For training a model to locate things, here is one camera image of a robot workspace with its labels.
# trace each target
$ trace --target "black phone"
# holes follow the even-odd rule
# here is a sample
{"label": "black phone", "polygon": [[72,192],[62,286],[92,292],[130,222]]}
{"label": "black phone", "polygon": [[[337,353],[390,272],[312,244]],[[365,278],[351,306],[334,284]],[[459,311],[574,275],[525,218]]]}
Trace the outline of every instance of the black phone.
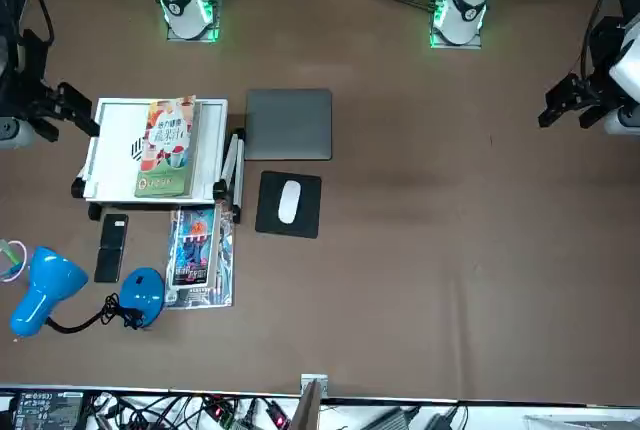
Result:
{"label": "black phone", "polygon": [[115,283],[120,278],[120,264],[127,238],[128,223],[129,216],[125,214],[110,213],[104,217],[94,282]]}

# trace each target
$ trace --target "black mouse pad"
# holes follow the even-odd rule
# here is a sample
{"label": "black mouse pad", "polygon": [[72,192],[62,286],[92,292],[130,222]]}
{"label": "black mouse pad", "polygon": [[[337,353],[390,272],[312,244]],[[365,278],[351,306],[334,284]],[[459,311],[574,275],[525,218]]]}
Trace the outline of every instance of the black mouse pad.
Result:
{"label": "black mouse pad", "polygon": [[[298,210],[293,222],[287,224],[278,218],[280,196],[284,184],[294,180],[300,184]],[[262,172],[256,232],[290,235],[292,237],[317,238],[320,222],[320,194],[322,179],[313,175],[295,173]]]}

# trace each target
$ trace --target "white mouse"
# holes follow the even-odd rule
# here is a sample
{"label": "white mouse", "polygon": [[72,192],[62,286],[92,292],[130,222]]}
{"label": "white mouse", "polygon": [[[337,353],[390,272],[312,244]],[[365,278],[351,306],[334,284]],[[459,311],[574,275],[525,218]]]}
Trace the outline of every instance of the white mouse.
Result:
{"label": "white mouse", "polygon": [[282,188],[278,218],[282,223],[292,223],[296,219],[298,202],[300,201],[300,184],[295,180],[287,180]]}

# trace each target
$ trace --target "book cover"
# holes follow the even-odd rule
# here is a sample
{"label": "book cover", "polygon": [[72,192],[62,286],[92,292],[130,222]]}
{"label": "book cover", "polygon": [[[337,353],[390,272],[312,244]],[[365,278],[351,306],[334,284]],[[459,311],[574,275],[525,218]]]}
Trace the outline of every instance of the book cover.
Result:
{"label": "book cover", "polygon": [[165,308],[227,307],[233,296],[233,213],[221,206],[171,212]]}
{"label": "book cover", "polygon": [[195,95],[150,104],[136,197],[172,197],[191,192],[197,116]]}

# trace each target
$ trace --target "blue lamp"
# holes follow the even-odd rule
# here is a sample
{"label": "blue lamp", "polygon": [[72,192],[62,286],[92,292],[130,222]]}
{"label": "blue lamp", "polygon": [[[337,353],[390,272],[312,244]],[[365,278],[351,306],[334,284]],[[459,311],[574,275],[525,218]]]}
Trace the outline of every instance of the blue lamp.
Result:
{"label": "blue lamp", "polygon": [[77,333],[100,320],[108,324],[116,315],[125,327],[150,325],[162,311],[164,282],[152,268],[138,268],[122,284],[120,296],[109,295],[102,309],[77,327],[63,327],[49,315],[62,300],[72,297],[85,286],[89,277],[75,263],[45,247],[37,247],[30,267],[30,284],[26,295],[11,316],[11,330],[30,337],[48,325],[60,333]]}

